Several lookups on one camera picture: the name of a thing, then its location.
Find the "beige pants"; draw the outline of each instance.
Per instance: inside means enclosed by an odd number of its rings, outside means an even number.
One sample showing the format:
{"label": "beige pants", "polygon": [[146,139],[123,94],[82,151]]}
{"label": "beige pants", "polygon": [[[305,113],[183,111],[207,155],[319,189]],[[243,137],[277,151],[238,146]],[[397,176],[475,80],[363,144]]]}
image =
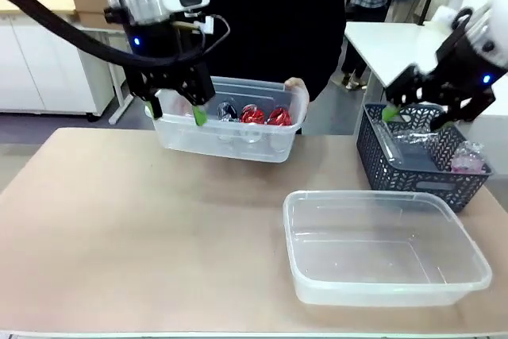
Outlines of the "beige pants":
{"label": "beige pants", "polygon": [[391,23],[418,23],[416,15],[421,0],[393,1],[388,11],[387,21]]}

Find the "caster wheel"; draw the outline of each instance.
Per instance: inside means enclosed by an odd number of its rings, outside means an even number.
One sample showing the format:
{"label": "caster wheel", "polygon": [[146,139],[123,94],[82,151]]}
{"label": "caster wheel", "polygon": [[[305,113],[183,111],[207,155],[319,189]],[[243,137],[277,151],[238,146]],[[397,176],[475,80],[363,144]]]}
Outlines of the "caster wheel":
{"label": "caster wheel", "polygon": [[94,122],[98,121],[99,119],[101,119],[101,118],[96,115],[93,115],[92,113],[87,113],[87,120],[90,123],[94,123]]}

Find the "cabinet door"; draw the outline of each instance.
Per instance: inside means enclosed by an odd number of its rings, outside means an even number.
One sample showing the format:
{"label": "cabinet door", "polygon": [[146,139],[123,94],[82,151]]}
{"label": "cabinet door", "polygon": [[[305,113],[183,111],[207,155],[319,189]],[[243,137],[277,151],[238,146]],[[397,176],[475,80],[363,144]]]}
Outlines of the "cabinet door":
{"label": "cabinet door", "polygon": [[78,49],[26,16],[11,17],[11,21],[46,109],[95,112]]}
{"label": "cabinet door", "polygon": [[0,110],[45,110],[8,17],[0,17]]}

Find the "black pants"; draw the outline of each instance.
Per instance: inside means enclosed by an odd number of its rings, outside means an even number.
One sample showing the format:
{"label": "black pants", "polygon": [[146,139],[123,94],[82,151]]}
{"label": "black pants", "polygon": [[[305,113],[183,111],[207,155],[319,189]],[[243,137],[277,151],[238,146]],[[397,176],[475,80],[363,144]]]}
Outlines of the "black pants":
{"label": "black pants", "polygon": [[[365,8],[356,6],[353,14],[353,21],[380,21],[383,22],[387,17],[388,7],[379,8]],[[360,78],[367,67],[365,61],[361,58],[360,54],[356,51],[355,47],[348,42],[348,50],[346,57],[342,64],[342,71],[344,73],[353,73]]]}

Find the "human hand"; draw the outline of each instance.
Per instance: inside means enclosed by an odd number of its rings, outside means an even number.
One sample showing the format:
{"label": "human hand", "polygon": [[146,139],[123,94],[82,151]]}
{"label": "human hand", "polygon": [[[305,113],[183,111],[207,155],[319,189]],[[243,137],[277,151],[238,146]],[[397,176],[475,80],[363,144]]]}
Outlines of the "human hand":
{"label": "human hand", "polygon": [[299,87],[300,89],[303,89],[305,91],[306,107],[309,107],[309,102],[310,102],[309,91],[307,90],[307,87],[302,79],[297,79],[296,77],[291,77],[284,83],[284,85],[286,85],[289,88]]}

